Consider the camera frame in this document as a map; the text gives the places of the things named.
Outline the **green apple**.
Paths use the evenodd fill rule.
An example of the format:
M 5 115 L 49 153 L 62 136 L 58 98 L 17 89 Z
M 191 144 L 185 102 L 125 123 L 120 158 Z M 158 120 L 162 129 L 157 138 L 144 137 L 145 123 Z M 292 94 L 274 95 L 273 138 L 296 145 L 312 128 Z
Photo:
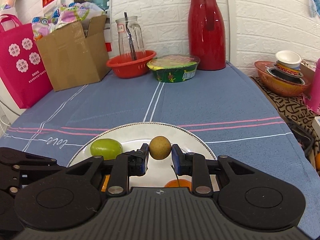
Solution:
M 114 139 L 98 139 L 91 143 L 90 153 L 92 156 L 103 156 L 104 160 L 115 159 L 122 154 L 123 147 L 121 143 Z

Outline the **white paper cup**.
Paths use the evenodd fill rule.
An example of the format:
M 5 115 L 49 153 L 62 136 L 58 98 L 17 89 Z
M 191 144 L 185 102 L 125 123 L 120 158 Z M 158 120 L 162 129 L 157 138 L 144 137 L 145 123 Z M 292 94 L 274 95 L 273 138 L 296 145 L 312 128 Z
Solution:
M 302 58 L 299 54 L 290 50 L 278 51 L 275 57 L 280 64 L 290 68 L 298 68 L 302 61 Z

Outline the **pink thermos bottle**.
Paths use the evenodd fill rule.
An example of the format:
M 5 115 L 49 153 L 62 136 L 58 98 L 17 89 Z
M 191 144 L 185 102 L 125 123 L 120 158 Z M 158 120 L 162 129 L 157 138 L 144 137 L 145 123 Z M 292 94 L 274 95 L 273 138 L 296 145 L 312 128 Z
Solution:
M 320 104 L 320 59 L 316 63 L 316 70 L 310 88 L 309 97 L 306 98 L 306 105 L 314 112 L 318 112 Z

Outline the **brown cardboard box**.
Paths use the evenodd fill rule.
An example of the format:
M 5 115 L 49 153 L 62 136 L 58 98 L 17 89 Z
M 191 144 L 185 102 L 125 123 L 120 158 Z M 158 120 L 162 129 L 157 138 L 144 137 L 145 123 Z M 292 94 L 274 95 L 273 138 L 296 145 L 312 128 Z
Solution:
M 91 18 L 85 33 L 76 21 L 36 41 L 56 92 L 99 82 L 111 71 L 106 65 L 105 22 L 105 15 Z

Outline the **large orange with stem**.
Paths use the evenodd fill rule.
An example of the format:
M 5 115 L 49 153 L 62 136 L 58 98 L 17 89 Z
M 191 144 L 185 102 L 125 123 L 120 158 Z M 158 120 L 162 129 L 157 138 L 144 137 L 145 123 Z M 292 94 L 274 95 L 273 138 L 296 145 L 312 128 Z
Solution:
M 191 191 L 192 190 L 191 177 L 178 176 L 173 165 L 171 165 L 171 168 L 175 174 L 175 179 L 168 181 L 164 185 L 164 187 L 187 187 L 189 191 Z

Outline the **black utensil in pitcher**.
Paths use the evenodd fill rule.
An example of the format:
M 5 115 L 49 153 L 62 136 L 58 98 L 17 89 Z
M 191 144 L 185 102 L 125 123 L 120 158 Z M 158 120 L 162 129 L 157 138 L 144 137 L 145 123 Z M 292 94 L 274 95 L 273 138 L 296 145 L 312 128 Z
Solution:
M 136 61 L 136 59 L 137 59 L 136 52 L 135 52 L 135 48 L 134 48 L 134 44 L 133 44 L 133 40 L 132 40 L 132 35 L 131 35 L 131 32 L 128 27 L 129 19 L 127 16 L 127 12 L 124 12 L 124 16 L 125 16 L 125 28 L 126 28 L 126 32 L 127 32 L 127 38 L 128 38 L 129 46 L 130 46 L 131 59 L 132 59 L 132 61 Z

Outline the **floral cloth in box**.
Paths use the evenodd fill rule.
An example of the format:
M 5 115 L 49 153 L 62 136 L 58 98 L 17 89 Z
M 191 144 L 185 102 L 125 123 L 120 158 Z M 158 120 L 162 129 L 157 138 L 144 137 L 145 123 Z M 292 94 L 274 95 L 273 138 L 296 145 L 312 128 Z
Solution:
M 34 17 L 31 26 L 34 40 L 39 40 L 53 31 L 73 22 L 79 22 L 87 30 L 93 17 L 106 15 L 103 9 L 91 2 L 61 4 L 44 16 Z

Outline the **red thermos jug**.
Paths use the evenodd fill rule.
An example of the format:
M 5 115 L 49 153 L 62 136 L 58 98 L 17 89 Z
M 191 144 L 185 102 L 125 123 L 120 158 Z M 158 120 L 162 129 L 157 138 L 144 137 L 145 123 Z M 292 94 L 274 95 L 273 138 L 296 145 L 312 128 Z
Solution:
M 200 59 L 198 69 L 225 68 L 225 25 L 216 0 L 190 0 L 188 41 L 189 54 Z

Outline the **tan brown longan fruit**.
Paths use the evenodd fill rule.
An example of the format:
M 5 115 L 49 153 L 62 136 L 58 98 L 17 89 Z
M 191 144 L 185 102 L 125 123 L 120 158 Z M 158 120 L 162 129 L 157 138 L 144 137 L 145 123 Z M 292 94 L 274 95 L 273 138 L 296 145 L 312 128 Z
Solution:
M 164 136 L 154 137 L 149 144 L 149 153 L 155 160 L 163 160 L 171 153 L 171 143 Z

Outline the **red plastic basket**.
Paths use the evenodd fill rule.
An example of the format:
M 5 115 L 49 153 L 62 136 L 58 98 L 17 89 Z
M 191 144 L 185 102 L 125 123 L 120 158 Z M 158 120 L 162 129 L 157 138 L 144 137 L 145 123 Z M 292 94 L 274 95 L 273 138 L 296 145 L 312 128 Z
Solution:
M 109 59 L 106 63 L 114 74 L 121 79 L 130 79 L 145 75 L 149 68 L 147 63 L 151 61 L 157 53 L 153 50 L 146 50 L 145 55 L 138 53 L 139 59 L 132 61 L 130 55 L 118 55 Z

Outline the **green instant noodle bowl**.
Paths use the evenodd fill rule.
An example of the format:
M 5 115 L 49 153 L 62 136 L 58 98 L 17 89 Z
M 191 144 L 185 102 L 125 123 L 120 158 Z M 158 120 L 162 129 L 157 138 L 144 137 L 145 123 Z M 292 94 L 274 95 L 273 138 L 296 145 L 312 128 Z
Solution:
M 159 82 L 177 83 L 192 79 L 200 59 L 189 55 L 166 55 L 152 59 L 146 65 Z

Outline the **yellow orange citrus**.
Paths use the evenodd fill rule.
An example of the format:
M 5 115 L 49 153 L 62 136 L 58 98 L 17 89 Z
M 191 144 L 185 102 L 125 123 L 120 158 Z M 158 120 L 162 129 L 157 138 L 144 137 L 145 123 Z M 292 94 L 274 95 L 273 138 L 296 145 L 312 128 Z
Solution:
M 109 178 L 110 178 L 109 174 L 104 177 L 104 182 L 103 182 L 103 185 L 101 187 L 101 192 L 106 192 Z

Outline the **oranges on side shelf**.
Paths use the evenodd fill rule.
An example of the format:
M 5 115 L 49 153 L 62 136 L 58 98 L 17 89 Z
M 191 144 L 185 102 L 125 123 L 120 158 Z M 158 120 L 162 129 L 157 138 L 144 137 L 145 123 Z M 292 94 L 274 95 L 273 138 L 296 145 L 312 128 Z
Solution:
M 315 167 L 317 171 L 320 171 L 320 153 L 315 156 Z

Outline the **blue striped tablecloth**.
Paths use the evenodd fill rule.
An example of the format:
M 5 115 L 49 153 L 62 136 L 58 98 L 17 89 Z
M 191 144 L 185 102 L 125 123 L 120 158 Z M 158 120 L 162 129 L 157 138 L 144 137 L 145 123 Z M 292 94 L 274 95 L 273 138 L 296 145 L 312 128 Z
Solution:
M 1 146 L 53 157 L 64 166 L 100 133 L 143 121 L 183 127 L 216 155 L 295 185 L 306 199 L 299 227 L 319 236 L 317 172 L 266 96 L 232 65 L 199 70 L 180 83 L 161 83 L 152 74 L 120 79 L 109 73 L 98 83 L 50 92 L 7 129 Z

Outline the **glass pitcher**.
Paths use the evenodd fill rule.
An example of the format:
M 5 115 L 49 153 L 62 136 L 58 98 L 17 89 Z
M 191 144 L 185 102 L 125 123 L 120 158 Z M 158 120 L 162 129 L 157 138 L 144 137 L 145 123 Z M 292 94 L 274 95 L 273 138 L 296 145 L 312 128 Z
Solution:
M 137 18 L 124 12 L 124 17 L 116 20 L 118 47 L 123 62 L 136 61 L 146 56 L 142 30 Z

